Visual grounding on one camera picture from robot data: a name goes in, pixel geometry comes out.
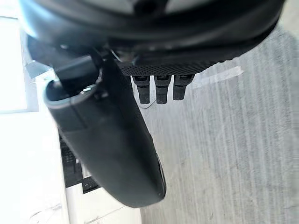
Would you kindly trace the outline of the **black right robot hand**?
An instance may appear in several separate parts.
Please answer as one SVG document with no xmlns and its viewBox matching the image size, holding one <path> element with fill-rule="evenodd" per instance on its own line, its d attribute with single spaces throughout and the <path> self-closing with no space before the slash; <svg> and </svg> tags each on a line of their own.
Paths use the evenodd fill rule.
<svg viewBox="0 0 299 224">
<path fill-rule="evenodd" d="M 56 78 L 44 102 L 67 146 L 120 203 L 166 194 L 139 110 L 182 100 L 194 76 L 250 51 L 276 27 L 283 0 L 21 0 L 31 58 Z"/>
</svg>

